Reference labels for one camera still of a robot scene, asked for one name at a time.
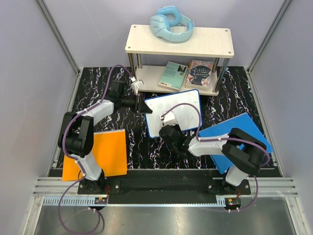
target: blue board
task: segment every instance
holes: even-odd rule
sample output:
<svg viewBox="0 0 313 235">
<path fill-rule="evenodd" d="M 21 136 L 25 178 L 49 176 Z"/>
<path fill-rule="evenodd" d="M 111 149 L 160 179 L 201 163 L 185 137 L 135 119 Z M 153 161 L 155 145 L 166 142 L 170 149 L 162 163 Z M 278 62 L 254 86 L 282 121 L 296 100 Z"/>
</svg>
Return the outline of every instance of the blue board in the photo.
<svg viewBox="0 0 313 235">
<path fill-rule="evenodd" d="M 273 151 L 270 143 L 265 139 L 262 132 L 255 125 L 253 120 L 247 113 L 241 114 L 239 116 L 233 117 L 229 120 L 223 121 L 217 125 L 211 126 L 199 132 L 201 137 L 213 137 L 220 136 L 229 133 L 232 128 L 239 128 L 249 135 L 263 142 L 267 146 L 268 153 Z M 233 163 L 224 155 L 211 155 L 211 158 L 221 174 L 226 173 L 226 171 L 233 166 Z"/>
</svg>

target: headphone headband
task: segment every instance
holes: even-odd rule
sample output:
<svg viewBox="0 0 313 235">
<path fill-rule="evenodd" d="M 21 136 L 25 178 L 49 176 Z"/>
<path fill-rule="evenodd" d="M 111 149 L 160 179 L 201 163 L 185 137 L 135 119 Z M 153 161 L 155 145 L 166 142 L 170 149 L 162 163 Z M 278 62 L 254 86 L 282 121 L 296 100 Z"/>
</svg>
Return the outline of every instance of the headphone headband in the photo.
<svg viewBox="0 0 313 235">
<path fill-rule="evenodd" d="M 150 26 L 152 32 L 157 36 L 164 38 L 171 42 L 184 42 L 191 38 L 194 31 L 194 22 L 188 17 L 181 14 L 175 6 L 166 6 L 160 8 L 157 15 L 150 18 Z M 166 15 L 174 15 L 174 20 L 169 21 Z M 187 31 L 183 33 L 173 33 L 170 31 L 170 27 L 175 25 L 184 25 L 187 27 Z"/>
</svg>

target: gray floor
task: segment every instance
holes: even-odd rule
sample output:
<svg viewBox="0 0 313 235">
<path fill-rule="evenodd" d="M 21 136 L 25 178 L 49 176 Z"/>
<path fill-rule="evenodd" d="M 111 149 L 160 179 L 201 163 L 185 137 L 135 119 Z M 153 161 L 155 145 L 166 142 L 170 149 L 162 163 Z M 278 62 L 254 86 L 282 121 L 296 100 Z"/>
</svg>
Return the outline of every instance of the gray floor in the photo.
<svg viewBox="0 0 313 235">
<path fill-rule="evenodd" d="M 62 207 L 67 220 L 82 207 Z M 102 235 L 294 235 L 284 199 L 259 198 L 255 206 L 240 213 L 213 212 L 206 208 L 106 207 L 105 219 L 94 234 Z M 90 211 L 66 223 L 76 232 L 90 231 L 97 216 Z M 67 235 L 60 225 L 56 206 L 43 206 L 36 235 Z"/>
</svg>

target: cable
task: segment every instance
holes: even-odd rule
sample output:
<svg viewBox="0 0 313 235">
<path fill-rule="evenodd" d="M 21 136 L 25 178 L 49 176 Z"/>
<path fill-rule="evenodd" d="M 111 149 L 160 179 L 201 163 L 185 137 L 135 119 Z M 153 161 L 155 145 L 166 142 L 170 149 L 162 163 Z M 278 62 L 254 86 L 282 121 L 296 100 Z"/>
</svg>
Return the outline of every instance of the cable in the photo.
<svg viewBox="0 0 313 235">
<path fill-rule="evenodd" d="M 239 198 L 240 197 L 240 194 L 241 194 L 241 189 L 238 189 L 238 195 L 236 198 Z"/>
<path fill-rule="evenodd" d="M 77 179 L 78 179 L 78 180 L 79 180 L 79 175 L 80 175 L 80 173 L 82 173 L 81 170 L 78 172 L 78 176 L 77 176 Z"/>
<path fill-rule="evenodd" d="M 80 211 L 78 211 L 78 212 L 76 212 L 75 214 L 73 214 L 70 218 L 68 218 L 67 220 L 63 221 L 63 223 L 67 223 L 67 222 L 71 221 L 74 217 L 76 217 L 78 214 L 80 214 L 80 213 L 82 213 L 82 212 L 85 212 L 85 211 L 89 211 L 89 210 L 91 210 L 89 207 L 88 207 L 88 208 L 81 209 Z M 99 233 L 102 232 L 102 231 L 104 230 L 104 227 L 105 227 L 105 221 L 104 221 L 103 215 L 102 215 L 101 213 L 100 213 L 100 216 L 101 216 L 101 220 L 102 220 L 103 226 L 102 226 L 101 231 L 99 231 Z"/>
<path fill-rule="evenodd" d="M 180 103 L 180 104 L 177 104 L 175 106 L 173 106 L 172 108 L 170 108 L 168 111 L 166 111 L 164 114 L 161 115 L 161 117 L 164 117 L 165 115 L 167 115 L 170 111 L 172 111 L 173 109 L 175 109 L 176 107 L 180 106 L 180 105 L 188 105 L 188 106 L 191 106 L 193 107 L 197 113 L 198 113 L 198 116 L 199 116 L 199 125 L 198 125 L 198 128 L 197 128 L 197 131 L 196 131 L 196 139 L 199 141 L 199 142 L 215 142 L 215 141 L 237 141 L 237 142 L 242 142 L 242 143 L 247 143 L 247 144 L 250 144 L 252 146 L 255 146 L 259 149 L 261 149 L 264 154 L 266 155 L 267 159 L 266 161 L 261 164 L 261 167 L 264 166 L 264 165 L 267 165 L 270 161 L 270 156 L 268 154 L 268 152 L 261 146 L 259 146 L 258 144 L 256 143 L 253 143 L 253 142 L 250 142 L 250 141 L 246 141 L 246 140 L 242 140 L 242 139 L 238 139 L 238 138 L 219 138 L 219 139 L 210 139 L 210 140 L 202 140 L 201 138 L 199 138 L 199 130 L 200 130 L 200 127 L 201 127 L 201 115 L 200 115 L 200 112 L 199 110 L 192 104 L 189 104 L 189 103 Z M 256 176 L 253 176 L 254 179 L 255 179 L 255 182 L 256 182 L 256 193 L 255 193 L 255 197 L 253 198 L 252 202 L 246 206 L 245 208 L 242 208 L 240 209 L 241 211 L 244 211 L 248 208 L 250 208 L 256 201 L 257 197 L 258 197 L 258 193 L 259 193 L 259 185 L 258 185 L 258 181 L 257 181 L 257 178 Z"/>
<path fill-rule="evenodd" d="M 104 202 L 98 202 L 98 204 L 104 204 L 104 205 L 107 205 L 107 204 L 108 204 L 108 202 L 109 202 L 109 190 L 110 190 L 110 186 L 109 186 L 109 185 L 107 185 L 107 186 L 105 186 L 105 189 L 106 189 L 106 192 L 107 192 L 107 198 L 106 198 L 106 200 L 105 200 Z"/>
<path fill-rule="evenodd" d="M 59 204 L 58 204 L 58 216 L 59 216 L 59 220 L 60 220 L 60 222 L 61 222 L 61 225 L 63 226 L 63 228 L 64 228 L 66 231 L 68 231 L 69 233 L 75 234 L 75 235 L 90 235 L 90 234 L 92 234 L 92 233 L 99 227 L 100 218 L 101 218 L 101 213 L 100 213 L 99 211 L 97 211 L 97 210 L 94 210 L 94 211 L 96 211 L 97 214 L 98 214 L 98 223 L 97 223 L 97 225 L 94 227 L 94 229 L 91 230 L 91 231 L 88 232 L 88 233 L 77 233 L 77 232 L 74 232 L 74 231 L 70 230 L 70 229 L 64 224 L 64 222 L 63 222 L 63 220 L 62 220 L 62 217 L 61 217 L 61 201 L 62 201 L 62 199 L 64 198 L 65 194 L 69 191 L 69 189 L 70 189 L 71 187 L 73 187 L 75 184 L 79 183 L 80 181 L 84 180 L 85 177 L 86 177 L 86 170 L 84 169 L 84 166 L 80 163 L 79 159 L 76 158 L 76 157 L 74 157 L 74 156 L 72 156 L 72 155 L 70 155 L 70 154 L 68 153 L 68 151 L 66 150 L 66 148 L 65 148 L 65 140 L 66 140 L 66 136 L 68 135 L 69 129 L 70 129 L 70 127 L 72 126 L 72 124 L 73 124 L 81 115 L 83 115 L 83 114 L 89 112 L 90 110 L 94 109 L 95 107 L 97 107 L 98 105 L 100 105 L 101 102 L 104 100 L 104 98 L 105 98 L 105 96 L 106 96 L 106 93 L 107 93 L 107 90 L 108 90 L 108 87 L 109 87 L 109 83 L 110 83 L 110 78 L 111 78 L 112 71 L 113 71 L 113 69 L 116 68 L 116 67 L 122 67 L 122 68 L 132 77 L 132 74 L 131 74 L 131 73 L 129 72 L 129 70 L 128 70 L 127 68 L 125 68 L 124 66 L 122 66 L 122 65 L 115 65 L 115 66 L 113 66 L 113 67 L 110 69 L 109 76 L 108 76 L 108 80 L 107 80 L 107 84 L 106 84 L 106 87 L 105 87 L 105 90 L 104 90 L 104 93 L 103 93 L 103 95 L 102 95 L 101 100 L 98 101 L 97 103 L 91 105 L 89 108 L 87 108 L 87 109 L 81 111 L 80 113 L 78 113 L 78 114 L 69 122 L 69 124 L 67 125 L 67 127 L 66 127 L 66 129 L 65 129 L 65 132 L 64 132 L 64 135 L 63 135 L 63 139 L 62 139 L 62 150 L 63 150 L 63 152 L 64 152 L 64 156 L 69 157 L 69 158 L 71 158 L 71 159 L 74 159 L 75 162 L 79 165 L 79 167 L 80 167 L 80 169 L 81 169 L 81 171 L 82 171 L 82 173 L 83 173 L 83 177 L 82 177 L 81 179 L 75 181 L 73 184 L 71 184 L 71 185 L 64 191 L 64 193 L 62 194 L 62 196 L 61 196 L 61 198 L 60 198 Z"/>
<path fill-rule="evenodd" d="M 258 184 L 258 180 L 257 180 L 256 176 L 254 175 L 253 177 L 255 179 L 255 190 L 256 190 L 255 196 L 254 196 L 253 200 L 250 202 L 249 205 L 247 205 L 246 207 L 244 207 L 242 209 L 239 209 L 239 211 L 245 211 L 245 210 L 249 209 L 250 207 L 252 207 L 254 205 L 257 197 L 258 197 L 258 194 L 259 194 L 259 184 Z M 206 209 L 209 210 L 209 211 L 213 211 L 213 212 L 239 212 L 239 211 L 235 211 L 235 210 L 233 210 L 233 211 L 226 211 L 226 210 L 215 210 L 215 209 L 211 209 L 211 208 L 209 208 L 209 209 L 206 208 Z"/>
</svg>

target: gray wall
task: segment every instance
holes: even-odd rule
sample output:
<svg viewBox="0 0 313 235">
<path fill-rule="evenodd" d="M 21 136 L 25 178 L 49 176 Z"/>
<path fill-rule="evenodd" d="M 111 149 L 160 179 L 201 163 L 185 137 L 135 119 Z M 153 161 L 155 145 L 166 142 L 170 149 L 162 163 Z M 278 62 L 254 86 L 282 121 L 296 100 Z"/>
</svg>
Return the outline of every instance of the gray wall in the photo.
<svg viewBox="0 0 313 235">
<path fill-rule="evenodd" d="M 79 67 L 129 65 L 125 44 L 132 24 L 149 24 L 156 10 L 175 5 L 196 26 L 230 28 L 235 56 L 248 66 L 283 0 L 44 0 Z M 173 57 L 148 55 L 144 64 Z M 189 64 L 190 58 L 176 57 Z"/>
<path fill-rule="evenodd" d="M 34 0 L 0 2 L 0 234 L 17 235 L 75 79 Z"/>
<path fill-rule="evenodd" d="M 286 176 L 313 231 L 313 1 L 293 1 L 252 72 Z"/>
</svg>

